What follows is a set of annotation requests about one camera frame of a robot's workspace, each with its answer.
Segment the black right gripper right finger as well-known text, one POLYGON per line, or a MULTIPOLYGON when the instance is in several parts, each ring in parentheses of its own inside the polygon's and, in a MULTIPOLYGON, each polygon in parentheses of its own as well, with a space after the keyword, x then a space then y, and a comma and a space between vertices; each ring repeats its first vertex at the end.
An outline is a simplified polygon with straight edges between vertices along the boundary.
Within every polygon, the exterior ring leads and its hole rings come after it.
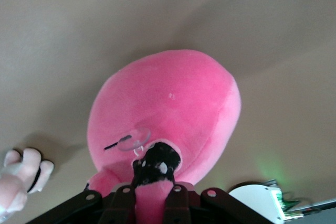
POLYGON ((177 184, 164 208, 164 223, 270 223, 242 202, 219 188, 201 194, 177 184))

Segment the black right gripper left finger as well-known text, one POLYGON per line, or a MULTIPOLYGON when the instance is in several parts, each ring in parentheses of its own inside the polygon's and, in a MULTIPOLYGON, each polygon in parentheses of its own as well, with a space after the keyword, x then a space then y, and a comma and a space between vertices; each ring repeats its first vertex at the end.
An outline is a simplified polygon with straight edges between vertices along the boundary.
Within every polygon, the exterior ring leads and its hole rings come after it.
POLYGON ((136 223, 134 188, 121 185, 104 198, 85 190, 29 223, 136 223))

